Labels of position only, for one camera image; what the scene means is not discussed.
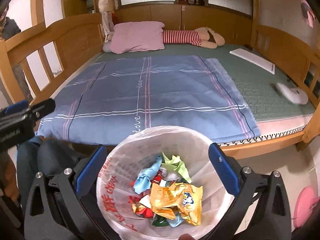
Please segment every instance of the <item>metal bolt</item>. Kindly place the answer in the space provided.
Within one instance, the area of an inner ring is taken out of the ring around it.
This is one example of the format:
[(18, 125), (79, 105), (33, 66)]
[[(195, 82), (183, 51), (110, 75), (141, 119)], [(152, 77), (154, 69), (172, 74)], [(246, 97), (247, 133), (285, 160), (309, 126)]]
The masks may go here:
[(250, 174), (252, 171), (250, 167), (243, 167), (242, 170), (245, 174)]
[(38, 172), (38, 173), (36, 174), (36, 178), (39, 179), (39, 178), (42, 177), (42, 175), (43, 175), (42, 172)]
[(279, 178), (281, 176), (280, 172), (279, 171), (274, 171), (273, 172), (273, 175), (277, 178)]
[(71, 168), (66, 168), (66, 169), (63, 171), (63, 173), (66, 174), (66, 175), (71, 174), (71, 172), (72, 172), (72, 169), (71, 169)]

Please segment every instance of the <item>plastic bag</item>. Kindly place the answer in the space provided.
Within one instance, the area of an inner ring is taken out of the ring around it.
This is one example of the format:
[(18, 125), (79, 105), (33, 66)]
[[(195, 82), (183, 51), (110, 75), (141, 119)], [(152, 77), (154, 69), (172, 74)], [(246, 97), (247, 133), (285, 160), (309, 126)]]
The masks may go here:
[[(122, 239), (128, 240), (178, 239), (185, 233), (199, 239), (209, 233), (234, 198), (226, 192), (209, 160), (211, 143), (204, 135), (188, 128), (158, 126), (130, 135), (114, 148), (97, 179), (97, 203), (113, 230)], [(141, 169), (150, 167), (161, 152), (168, 158), (180, 155), (192, 184), (203, 186), (201, 225), (193, 226), (185, 222), (176, 228), (154, 227), (152, 220), (133, 213), (128, 196), (136, 194), (130, 183)]]

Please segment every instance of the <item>blue gripper pad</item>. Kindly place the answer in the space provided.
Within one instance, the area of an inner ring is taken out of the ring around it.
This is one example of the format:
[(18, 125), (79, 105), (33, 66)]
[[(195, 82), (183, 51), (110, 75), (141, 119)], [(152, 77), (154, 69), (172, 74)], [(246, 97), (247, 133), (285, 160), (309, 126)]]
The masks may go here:
[(29, 107), (28, 101), (22, 100), (18, 103), (15, 103), (14, 105), (8, 106), (5, 109), (4, 115), (15, 114), (15, 113), (21, 112), (22, 110), (24, 110), (28, 107)]
[(76, 179), (76, 195), (78, 198), (89, 193), (101, 167), (107, 158), (107, 150), (101, 146), (96, 151)]
[(238, 196), (240, 193), (239, 180), (241, 179), (241, 166), (238, 162), (227, 157), (216, 143), (209, 146), (209, 159), (227, 192)]

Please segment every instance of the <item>hand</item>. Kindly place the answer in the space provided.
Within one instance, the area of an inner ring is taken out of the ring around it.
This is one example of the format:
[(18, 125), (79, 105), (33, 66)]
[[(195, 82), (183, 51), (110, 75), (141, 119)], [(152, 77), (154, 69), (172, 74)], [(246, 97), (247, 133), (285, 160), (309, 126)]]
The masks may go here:
[(195, 239), (189, 234), (183, 234), (182, 236), (179, 237), (178, 240), (195, 240)]
[(8, 160), (4, 178), (7, 181), (7, 186), (4, 188), (5, 195), (11, 198), (12, 201), (17, 201), (17, 198), (19, 196), (19, 190), (17, 187), (16, 167), (14, 166), (14, 163), (11, 160), (11, 158), (9, 158)]

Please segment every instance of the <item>pink plastic stool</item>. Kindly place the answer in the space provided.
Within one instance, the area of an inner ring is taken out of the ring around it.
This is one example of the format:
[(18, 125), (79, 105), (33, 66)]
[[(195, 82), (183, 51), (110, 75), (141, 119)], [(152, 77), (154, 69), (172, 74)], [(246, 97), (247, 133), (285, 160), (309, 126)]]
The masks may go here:
[(295, 228), (302, 227), (312, 213), (312, 206), (320, 200), (316, 197), (312, 187), (305, 187), (299, 194), (294, 214), (293, 225)]

